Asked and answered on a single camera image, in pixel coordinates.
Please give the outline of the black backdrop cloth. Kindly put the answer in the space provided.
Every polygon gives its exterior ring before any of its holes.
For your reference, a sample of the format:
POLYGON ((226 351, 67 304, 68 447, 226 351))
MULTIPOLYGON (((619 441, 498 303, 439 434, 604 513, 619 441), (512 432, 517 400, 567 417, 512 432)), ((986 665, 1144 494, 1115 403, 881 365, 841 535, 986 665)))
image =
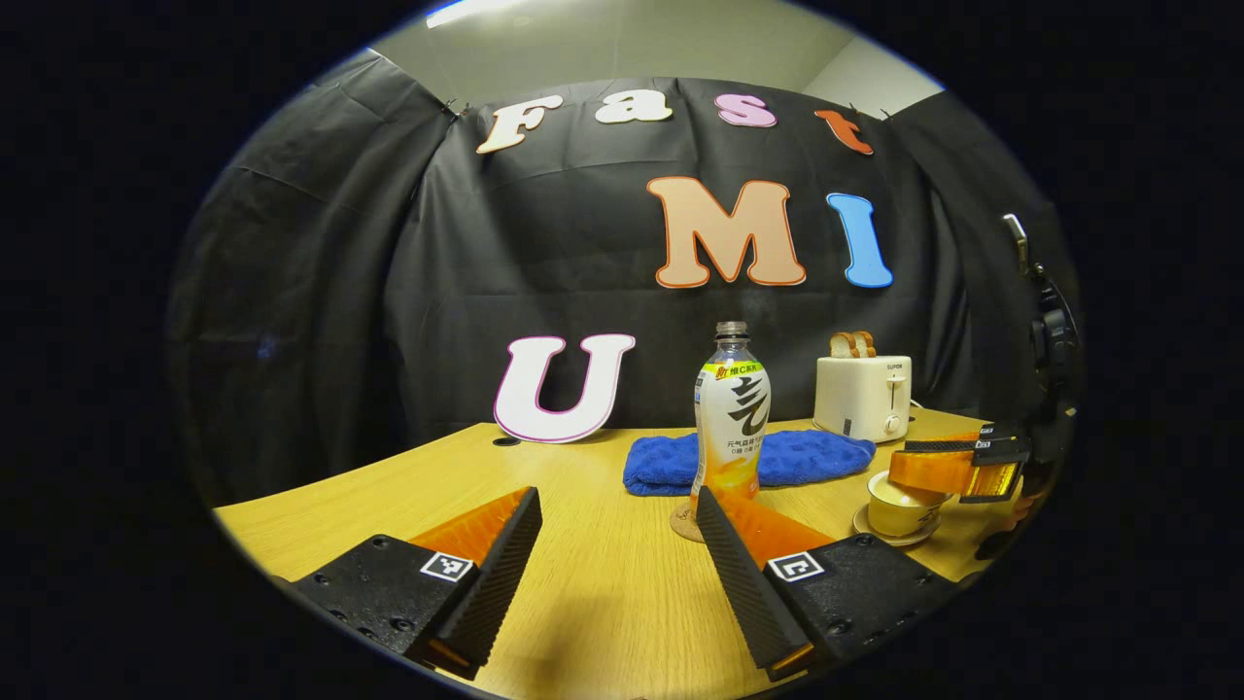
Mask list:
POLYGON ((210 507, 490 421, 509 344, 572 412, 617 368, 608 426, 692 420, 712 328, 746 322, 770 420, 812 415, 838 331, 914 361, 923 407, 1030 424, 1042 389, 1020 219, 1079 320, 1057 214, 945 91, 876 119, 773 87, 639 77, 454 111, 364 50, 240 147, 192 218, 167 353, 210 507))

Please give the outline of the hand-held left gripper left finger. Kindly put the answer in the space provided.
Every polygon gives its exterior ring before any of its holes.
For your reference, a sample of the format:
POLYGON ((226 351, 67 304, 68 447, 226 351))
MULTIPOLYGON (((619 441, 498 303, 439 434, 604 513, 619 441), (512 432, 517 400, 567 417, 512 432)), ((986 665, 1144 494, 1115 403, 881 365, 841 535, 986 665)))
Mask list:
POLYGON ((368 642, 471 681, 488 663, 542 526, 537 487, 401 540, 372 535, 294 581, 368 642))

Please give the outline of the white teacup lid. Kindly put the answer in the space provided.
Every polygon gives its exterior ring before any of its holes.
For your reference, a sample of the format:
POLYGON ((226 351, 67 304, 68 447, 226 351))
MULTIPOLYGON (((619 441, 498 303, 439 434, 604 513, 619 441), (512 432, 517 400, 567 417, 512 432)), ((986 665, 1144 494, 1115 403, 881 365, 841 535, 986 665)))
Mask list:
POLYGON ((931 489, 907 486, 893 481, 889 471, 876 472, 867 482, 870 497, 880 504, 894 507, 938 507, 950 499, 950 495, 931 491, 931 489))

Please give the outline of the white toaster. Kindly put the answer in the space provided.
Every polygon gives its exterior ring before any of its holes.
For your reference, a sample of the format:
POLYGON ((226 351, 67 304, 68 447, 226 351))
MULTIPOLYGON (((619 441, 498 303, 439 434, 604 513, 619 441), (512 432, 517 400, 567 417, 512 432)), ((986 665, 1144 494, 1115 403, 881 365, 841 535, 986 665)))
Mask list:
POLYGON ((911 356, 820 358, 814 425, 865 441, 904 438, 911 421, 912 373, 911 356))

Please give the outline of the teacup saucer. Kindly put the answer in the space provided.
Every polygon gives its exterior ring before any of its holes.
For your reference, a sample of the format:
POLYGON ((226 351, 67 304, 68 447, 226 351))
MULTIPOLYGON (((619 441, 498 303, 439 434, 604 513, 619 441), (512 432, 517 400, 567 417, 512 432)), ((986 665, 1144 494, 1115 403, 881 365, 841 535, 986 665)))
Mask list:
POLYGON ((933 533, 937 531, 937 528, 940 527, 940 523, 942 523, 942 515, 940 515, 940 512, 937 512, 934 515, 934 517, 929 518, 929 521, 927 521, 924 523, 921 523, 921 527, 916 528, 916 531, 911 532, 909 535, 904 535, 904 536, 889 536, 889 535, 881 533, 880 531, 877 531, 877 528, 872 527, 872 523, 870 522, 870 518, 868 518, 868 506, 867 505, 861 506, 853 513, 853 517, 852 517, 853 532, 856 532, 857 535, 872 535, 876 538, 880 538, 881 541, 884 541, 884 543, 888 543, 888 545, 892 545, 892 546, 921 545, 921 542, 924 542, 924 541, 927 541, 928 538, 931 538, 933 536, 933 533))

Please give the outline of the clear labelled water bottle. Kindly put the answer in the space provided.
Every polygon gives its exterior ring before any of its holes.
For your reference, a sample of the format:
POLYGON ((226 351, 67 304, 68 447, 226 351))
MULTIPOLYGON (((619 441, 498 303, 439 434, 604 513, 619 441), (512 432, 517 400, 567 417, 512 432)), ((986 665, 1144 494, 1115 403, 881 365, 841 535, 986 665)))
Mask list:
POLYGON ((741 499, 759 491, 758 463, 770 412, 773 382, 750 353, 746 322, 720 322, 717 347, 695 380, 697 470, 690 517, 710 489, 741 499))

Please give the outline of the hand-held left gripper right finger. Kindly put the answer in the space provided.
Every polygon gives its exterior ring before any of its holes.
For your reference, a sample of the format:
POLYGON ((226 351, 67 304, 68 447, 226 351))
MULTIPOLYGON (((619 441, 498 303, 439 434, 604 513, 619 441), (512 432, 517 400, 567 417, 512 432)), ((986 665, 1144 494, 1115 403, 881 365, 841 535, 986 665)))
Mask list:
POLYGON ((830 538, 719 489, 699 489, 695 522, 753 660, 774 683, 883 647, 958 593, 875 535, 830 538))

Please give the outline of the white teacup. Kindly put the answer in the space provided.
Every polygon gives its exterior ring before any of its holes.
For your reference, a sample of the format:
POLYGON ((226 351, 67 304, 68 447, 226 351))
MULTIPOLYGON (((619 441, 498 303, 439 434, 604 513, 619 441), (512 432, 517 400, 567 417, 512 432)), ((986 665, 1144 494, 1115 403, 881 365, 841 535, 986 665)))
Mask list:
POLYGON ((929 521, 944 504, 938 507, 904 509, 880 504, 870 497, 868 518, 872 527, 881 533, 889 536, 904 536, 921 527, 921 523, 929 521))

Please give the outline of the blue towel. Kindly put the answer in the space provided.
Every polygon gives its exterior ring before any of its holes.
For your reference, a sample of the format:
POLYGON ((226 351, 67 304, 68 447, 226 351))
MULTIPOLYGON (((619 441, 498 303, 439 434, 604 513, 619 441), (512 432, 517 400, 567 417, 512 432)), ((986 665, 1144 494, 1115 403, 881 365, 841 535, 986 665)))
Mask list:
MULTIPOLYGON (((765 435, 758 479, 761 487, 799 486, 846 477, 867 470, 873 441, 817 430, 765 435)), ((634 496, 688 496, 698 467, 697 435, 642 436, 629 448, 622 472, 634 496)))

